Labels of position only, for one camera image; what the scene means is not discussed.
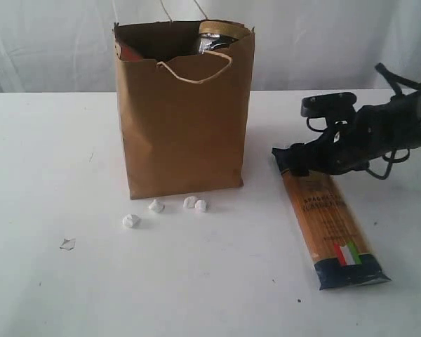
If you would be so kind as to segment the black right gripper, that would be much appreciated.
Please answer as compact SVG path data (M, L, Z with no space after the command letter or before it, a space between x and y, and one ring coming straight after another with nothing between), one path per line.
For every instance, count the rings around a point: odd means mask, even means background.
M337 142L313 140L294 143L289 148L289 170L294 176L308 176L312 171L341 175L350 171L367 171L369 161L383 158L388 176L395 164L410 158L410 134L417 126L413 107L365 105L352 123L340 131Z

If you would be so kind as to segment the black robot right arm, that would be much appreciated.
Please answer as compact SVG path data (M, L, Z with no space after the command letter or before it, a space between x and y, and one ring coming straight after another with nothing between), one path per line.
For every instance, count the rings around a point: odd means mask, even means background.
M336 176L365 171L384 180L394 164L410 157L408 153L398 157L397 152L421 147L421 87L359 110L355 102L356 95L350 92L303 98L301 115L307 121L325 119L326 127L311 142L272 149L280 172Z

